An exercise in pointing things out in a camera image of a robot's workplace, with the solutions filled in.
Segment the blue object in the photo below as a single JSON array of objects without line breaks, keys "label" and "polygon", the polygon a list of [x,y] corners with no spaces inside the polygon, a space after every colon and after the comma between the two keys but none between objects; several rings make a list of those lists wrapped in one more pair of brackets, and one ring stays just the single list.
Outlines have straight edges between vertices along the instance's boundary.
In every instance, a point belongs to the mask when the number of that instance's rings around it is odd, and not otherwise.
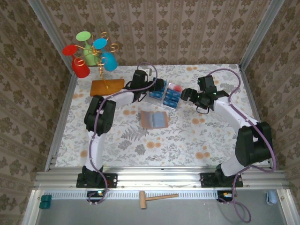
[{"label": "blue object", "polygon": [[39,208],[42,210],[46,210],[50,208],[51,203],[50,202],[41,202],[39,204]]},{"label": "blue object", "polygon": [[169,99],[169,100],[172,100],[174,102],[179,102],[179,97],[172,96],[172,95],[169,95],[169,94],[165,95],[165,99]]},{"label": "blue object", "polygon": [[271,190],[267,192],[267,204],[268,205],[274,205],[277,203],[277,195],[275,191]]},{"label": "blue object", "polygon": [[41,202],[49,202],[52,199],[52,195],[43,195],[41,197]]},{"label": "blue object", "polygon": [[94,46],[96,49],[101,49],[101,48],[104,48],[106,44],[107,44],[107,40],[106,40],[106,39],[104,39],[104,38],[99,38],[99,39],[97,39],[96,41],[94,41],[93,46]]},{"label": "blue object", "polygon": [[152,124],[154,128],[164,128],[165,127],[165,113],[155,112],[152,115]]},{"label": "blue object", "polygon": [[174,108],[174,109],[176,109],[178,103],[177,103],[177,102],[174,102],[174,101],[172,101],[172,100],[164,99],[163,104],[164,104],[164,105],[167,105],[167,106],[169,106],[169,107],[172,107],[172,108]]},{"label": "blue object", "polygon": [[181,93],[179,91],[171,90],[171,89],[167,89],[166,94],[171,95],[171,96],[175,96],[175,97],[179,97],[179,98],[181,96]]},{"label": "blue object", "polygon": [[149,92],[149,97],[152,97],[152,98],[157,98],[159,100],[161,100],[163,98],[163,95],[164,93],[163,92],[160,92],[160,91],[152,91],[152,92]]},{"label": "blue object", "polygon": [[110,52],[104,52],[101,55],[102,62],[104,63],[104,69],[106,71],[114,71],[118,67],[118,62],[113,54]]}]

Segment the floral tablecloth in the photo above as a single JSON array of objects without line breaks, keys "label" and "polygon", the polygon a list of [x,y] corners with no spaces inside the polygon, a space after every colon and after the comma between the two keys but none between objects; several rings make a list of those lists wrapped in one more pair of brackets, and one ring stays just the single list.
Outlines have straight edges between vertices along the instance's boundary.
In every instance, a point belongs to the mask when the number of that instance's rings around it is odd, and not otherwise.
[{"label": "floral tablecloth", "polygon": [[[198,89],[197,79],[218,68],[230,68],[240,74],[236,64],[156,66],[158,77],[184,88]],[[88,152],[88,132],[83,122],[92,97],[92,80],[99,80],[97,67],[91,67],[87,78],[78,79],[61,141],[56,166],[82,166]],[[118,67],[105,71],[106,79],[132,79],[136,66]],[[213,74],[218,90],[230,93],[237,86],[237,78],[228,71]],[[244,88],[237,91],[233,101],[244,112],[252,110]],[[166,111],[169,127],[144,129],[140,125],[140,111]],[[234,154],[236,134],[232,127],[214,111],[198,114],[195,106],[180,101],[177,111],[170,111],[151,103],[136,102],[115,112],[113,127],[106,136],[103,162],[105,166],[205,166],[218,165]]]}]

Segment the patterned wall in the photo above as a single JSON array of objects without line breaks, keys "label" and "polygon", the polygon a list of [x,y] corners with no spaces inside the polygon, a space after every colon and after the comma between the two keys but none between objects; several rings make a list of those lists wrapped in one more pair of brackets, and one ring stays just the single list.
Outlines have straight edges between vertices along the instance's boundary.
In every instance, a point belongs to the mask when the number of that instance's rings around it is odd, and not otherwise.
[{"label": "patterned wall", "polygon": [[107,31],[120,65],[239,63],[270,0],[42,0],[64,43]]},{"label": "patterned wall", "polygon": [[0,8],[0,224],[19,224],[70,75],[27,1]]},{"label": "patterned wall", "polygon": [[279,169],[300,210],[300,1],[285,0],[246,69],[259,114],[272,127]]}]

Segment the wooden hammer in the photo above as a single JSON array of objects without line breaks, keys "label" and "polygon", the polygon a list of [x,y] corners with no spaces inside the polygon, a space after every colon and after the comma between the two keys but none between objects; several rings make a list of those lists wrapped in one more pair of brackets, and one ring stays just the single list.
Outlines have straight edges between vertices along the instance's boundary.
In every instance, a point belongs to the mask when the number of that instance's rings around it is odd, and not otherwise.
[{"label": "wooden hammer", "polygon": [[164,199],[164,198],[175,198],[175,197],[178,197],[178,196],[179,196],[178,194],[174,194],[174,195],[160,195],[160,196],[156,196],[156,197],[146,198],[145,192],[144,191],[140,191],[140,193],[139,193],[140,207],[141,207],[141,209],[147,208],[146,201],[157,200],[157,199]]}]

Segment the teal connector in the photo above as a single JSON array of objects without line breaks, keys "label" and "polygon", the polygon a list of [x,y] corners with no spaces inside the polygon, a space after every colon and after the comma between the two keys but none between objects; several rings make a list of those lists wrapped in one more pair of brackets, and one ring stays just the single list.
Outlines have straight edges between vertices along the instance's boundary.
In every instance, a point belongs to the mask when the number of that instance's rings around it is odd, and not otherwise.
[{"label": "teal connector", "polygon": [[51,202],[41,202],[39,204],[39,208],[42,210],[46,210],[46,209],[50,208],[50,205],[51,205]]},{"label": "teal connector", "polygon": [[43,195],[41,198],[41,202],[49,202],[52,199],[52,195]]}]

